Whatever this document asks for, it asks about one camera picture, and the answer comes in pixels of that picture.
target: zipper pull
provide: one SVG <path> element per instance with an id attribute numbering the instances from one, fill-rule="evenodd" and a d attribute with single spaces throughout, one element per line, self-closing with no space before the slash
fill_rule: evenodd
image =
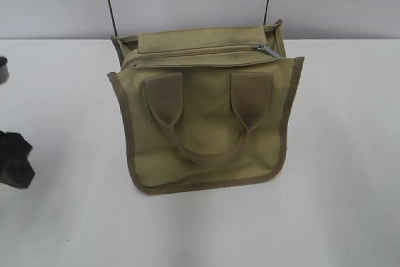
<path id="1" fill-rule="evenodd" d="M 252 47 L 252 50 L 262 51 L 270 56 L 273 56 L 276 59 L 281 58 L 279 53 L 269 47 L 267 44 L 257 44 Z"/>

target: bag handle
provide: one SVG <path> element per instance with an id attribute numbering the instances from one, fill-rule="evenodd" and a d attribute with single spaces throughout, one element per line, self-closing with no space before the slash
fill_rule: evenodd
<path id="1" fill-rule="evenodd" d="M 245 130 L 231 149 L 215 154 L 189 149 L 174 129 L 183 112 L 182 73 L 153 76 L 145 80 L 144 86 L 150 110 L 169 140 L 191 161 L 209 167 L 227 163 L 240 155 L 251 131 L 268 110 L 272 78 L 272 74 L 259 72 L 231 74 L 231 104 Z"/>

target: white tabletop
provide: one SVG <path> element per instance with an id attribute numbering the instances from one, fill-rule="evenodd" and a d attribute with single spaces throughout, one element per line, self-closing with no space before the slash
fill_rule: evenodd
<path id="1" fill-rule="evenodd" d="M 0 129 L 32 145 L 0 185 L 0 265 L 399 266 L 400 41 L 286 41 L 306 57 L 270 182 L 146 196 L 126 166 L 110 41 L 0 41 Z"/>

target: black object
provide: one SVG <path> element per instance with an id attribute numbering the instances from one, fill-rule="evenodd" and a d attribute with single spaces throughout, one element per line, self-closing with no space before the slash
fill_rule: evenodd
<path id="1" fill-rule="evenodd" d="M 0 56 L 0 84 L 5 83 L 8 77 L 7 58 Z"/>
<path id="2" fill-rule="evenodd" d="M 0 183 L 29 187 L 35 172 L 28 161 L 32 146 L 17 133 L 0 131 Z"/>

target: khaki bag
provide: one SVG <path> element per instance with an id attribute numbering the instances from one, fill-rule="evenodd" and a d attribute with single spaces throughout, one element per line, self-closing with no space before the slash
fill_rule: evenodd
<path id="1" fill-rule="evenodd" d="M 114 38 L 108 74 L 136 187 L 164 194 L 266 181 L 282 169 L 304 58 L 282 21 Z"/>

